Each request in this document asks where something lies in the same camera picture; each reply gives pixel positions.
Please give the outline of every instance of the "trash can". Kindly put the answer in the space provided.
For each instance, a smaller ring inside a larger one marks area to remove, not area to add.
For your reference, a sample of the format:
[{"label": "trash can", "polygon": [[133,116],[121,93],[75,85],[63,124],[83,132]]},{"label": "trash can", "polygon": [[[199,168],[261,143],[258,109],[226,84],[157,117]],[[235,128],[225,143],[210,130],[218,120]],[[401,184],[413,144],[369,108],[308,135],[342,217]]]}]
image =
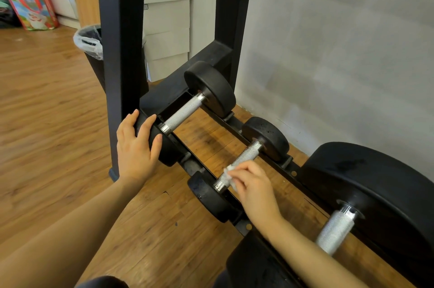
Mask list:
[{"label": "trash can", "polygon": [[[106,91],[106,79],[104,77],[104,56],[102,54],[102,33],[101,25],[90,25],[77,30],[73,36],[75,45],[84,51],[90,66],[92,66],[101,87]],[[146,75],[146,65],[144,57],[145,37],[142,42],[142,83],[140,96],[148,91],[148,80]]]}]

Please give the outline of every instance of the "person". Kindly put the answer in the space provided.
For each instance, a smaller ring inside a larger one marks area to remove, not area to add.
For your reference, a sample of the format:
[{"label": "person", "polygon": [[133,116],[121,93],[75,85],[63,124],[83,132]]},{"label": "person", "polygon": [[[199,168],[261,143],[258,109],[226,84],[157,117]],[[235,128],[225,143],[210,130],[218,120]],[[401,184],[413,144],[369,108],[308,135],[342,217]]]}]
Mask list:
[{"label": "person", "polygon": [[[81,205],[0,263],[0,282],[7,288],[74,287],[98,251],[111,227],[154,171],[162,136],[149,149],[150,116],[135,136],[138,110],[129,114],[117,130],[119,179],[105,191]],[[254,162],[229,172],[240,202],[253,225],[311,288],[362,288],[364,283],[299,233],[280,214],[273,187]],[[216,285],[230,285],[227,272]],[[80,288],[125,287],[120,279],[105,276]]]}]

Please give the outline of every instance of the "silver dumbbell handle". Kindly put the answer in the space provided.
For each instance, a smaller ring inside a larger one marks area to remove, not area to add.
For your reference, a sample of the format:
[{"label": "silver dumbbell handle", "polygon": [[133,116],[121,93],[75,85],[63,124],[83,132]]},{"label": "silver dumbbell handle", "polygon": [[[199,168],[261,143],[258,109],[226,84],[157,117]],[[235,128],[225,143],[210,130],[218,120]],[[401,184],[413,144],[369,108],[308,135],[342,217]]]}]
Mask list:
[{"label": "silver dumbbell handle", "polygon": [[190,99],[184,106],[176,111],[174,115],[161,123],[160,129],[166,135],[173,132],[177,127],[181,125],[190,115],[192,115],[201,105],[205,102],[206,97],[203,93],[198,93],[192,99]]},{"label": "silver dumbbell handle", "polygon": [[[247,147],[243,153],[231,164],[236,167],[240,163],[248,160],[254,160],[259,155],[259,151],[263,148],[263,144],[257,140],[254,140],[249,147]],[[218,180],[214,183],[214,188],[217,192],[221,193],[226,190],[230,185],[229,178],[225,173],[221,174]]]},{"label": "silver dumbbell handle", "polygon": [[359,212],[348,204],[336,210],[321,230],[316,244],[329,255],[333,255],[354,226]]}]

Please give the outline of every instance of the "white wipe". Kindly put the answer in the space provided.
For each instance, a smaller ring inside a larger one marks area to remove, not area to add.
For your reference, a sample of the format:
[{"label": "white wipe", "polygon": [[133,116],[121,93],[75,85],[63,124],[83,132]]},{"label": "white wipe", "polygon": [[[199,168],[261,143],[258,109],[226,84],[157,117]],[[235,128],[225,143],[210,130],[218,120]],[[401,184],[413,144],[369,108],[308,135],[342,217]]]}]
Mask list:
[{"label": "white wipe", "polygon": [[234,180],[232,179],[231,176],[229,176],[229,175],[227,174],[228,171],[231,171],[231,170],[234,170],[234,169],[235,169],[235,166],[234,166],[234,165],[231,165],[231,164],[228,165],[225,169],[223,169],[223,174],[220,176],[220,179],[221,179],[221,181],[222,181],[226,186],[231,185],[232,188],[235,190],[235,192],[238,192],[237,189],[236,189],[236,185],[235,185]]}]

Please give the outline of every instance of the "dumbbell rack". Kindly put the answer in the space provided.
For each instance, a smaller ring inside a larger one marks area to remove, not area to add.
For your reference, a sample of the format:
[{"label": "dumbbell rack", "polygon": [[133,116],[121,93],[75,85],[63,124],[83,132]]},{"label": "dumbbell rack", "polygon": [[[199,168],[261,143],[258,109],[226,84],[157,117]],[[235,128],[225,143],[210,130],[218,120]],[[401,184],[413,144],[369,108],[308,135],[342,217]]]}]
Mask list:
[{"label": "dumbbell rack", "polygon": [[[113,180],[118,177],[116,130],[122,119],[138,107],[146,115],[158,114],[163,121],[173,115],[193,96],[188,92],[183,78],[184,72],[191,65],[197,61],[208,62],[223,74],[232,88],[235,88],[248,3],[249,0],[216,0],[214,41],[159,85],[148,90],[146,83],[143,83],[146,77],[142,69],[142,29],[139,28],[143,23],[143,0],[99,0],[112,159],[109,173]],[[202,109],[248,145],[249,142],[240,133],[242,122],[233,113],[222,119],[207,107],[202,106]],[[200,172],[208,179],[217,179],[175,134],[172,136],[176,140],[177,147],[184,154],[179,164],[190,176]],[[275,162],[263,154],[260,156],[324,211],[328,214],[333,212],[326,202],[300,182],[296,175],[300,167],[290,156],[281,162]],[[223,196],[231,205],[232,224],[245,236],[248,232],[246,224],[249,220],[241,204],[228,190],[223,193]],[[353,229],[352,233],[415,285],[428,286],[415,277],[411,270],[397,258],[391,256],[357,228]]]}]

